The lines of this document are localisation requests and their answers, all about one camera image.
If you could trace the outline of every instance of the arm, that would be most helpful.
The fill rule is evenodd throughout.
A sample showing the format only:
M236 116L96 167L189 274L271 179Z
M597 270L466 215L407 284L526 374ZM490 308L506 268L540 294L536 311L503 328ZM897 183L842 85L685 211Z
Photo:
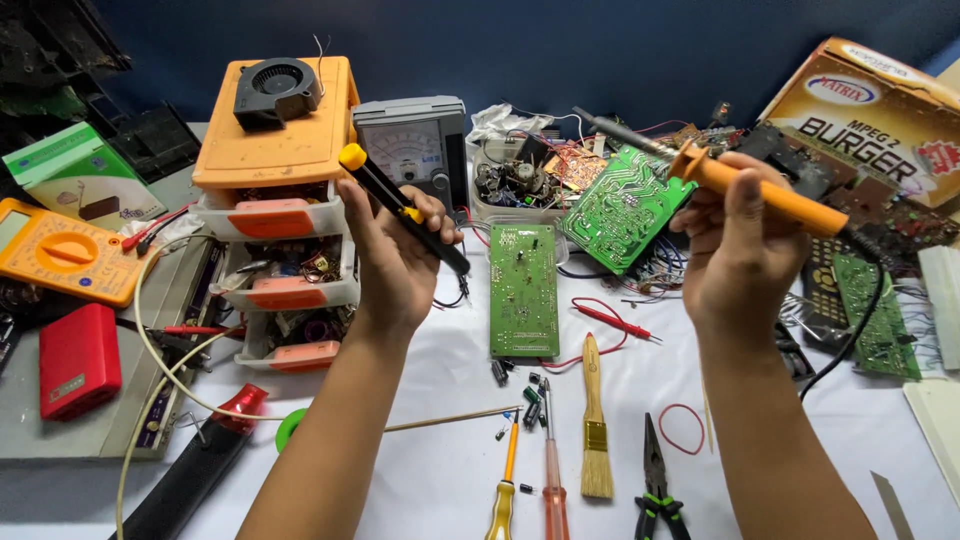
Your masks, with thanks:
M360 254L360 304L340 352L253 501L239 539L353 538L414 330L430 310L440 262L364 192L338 185ZM463 239L444 206L402 188L446 243Z
M736 521L744 538L876 538L830 463L783 368L774 323L809 238L764 216L759 183L788 187L769 165L743 171L726 197L698 189L670 227L690 236L684 305Z

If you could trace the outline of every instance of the yellow screwdriver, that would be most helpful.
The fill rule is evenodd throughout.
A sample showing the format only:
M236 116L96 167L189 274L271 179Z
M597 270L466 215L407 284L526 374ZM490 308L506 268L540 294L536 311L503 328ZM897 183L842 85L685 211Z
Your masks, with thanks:
M520 409L514 413L514 426L510 428L510 448L507 449L507 470L503 480L496 485L496 502L493 503L493 523L484 536L484 540L511 540L510 519L514 517L514 456L516 455L516 421L520 418Z

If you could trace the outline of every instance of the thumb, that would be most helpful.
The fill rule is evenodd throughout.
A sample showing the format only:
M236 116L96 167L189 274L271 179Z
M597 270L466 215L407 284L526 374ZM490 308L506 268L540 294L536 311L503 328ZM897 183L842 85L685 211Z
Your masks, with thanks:
M760 171L740 171L727 190L722 244L737 258L756 259L763 250L763 199L760 197Z
M361 256L369 254L386 238L380 226L373 219L373 210L367 193L357 183L350 180L337 182L337 190L344 201L344 216L350 234L357 245Z

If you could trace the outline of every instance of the brush bristles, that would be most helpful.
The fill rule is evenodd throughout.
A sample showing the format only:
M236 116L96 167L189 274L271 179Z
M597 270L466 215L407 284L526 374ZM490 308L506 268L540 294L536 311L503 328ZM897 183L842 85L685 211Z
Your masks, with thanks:
M609 454L598 450L584 450L580 494L584 497L613 498L613 474L610 471Z

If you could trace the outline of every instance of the green pliers handle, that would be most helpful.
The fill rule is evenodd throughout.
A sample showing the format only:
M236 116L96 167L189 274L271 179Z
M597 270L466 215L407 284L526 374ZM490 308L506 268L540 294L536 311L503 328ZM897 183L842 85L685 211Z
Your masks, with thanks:
M640 507L634 540L651 540L654 537L654 528L657 526L657 516L661 513L670 528L673 540L690 540L690 533L687 532L684 518L680 515L683 503L674 501L673 497L667 497L661 501L649 493L644 493L643 497L634 497L634 501Z

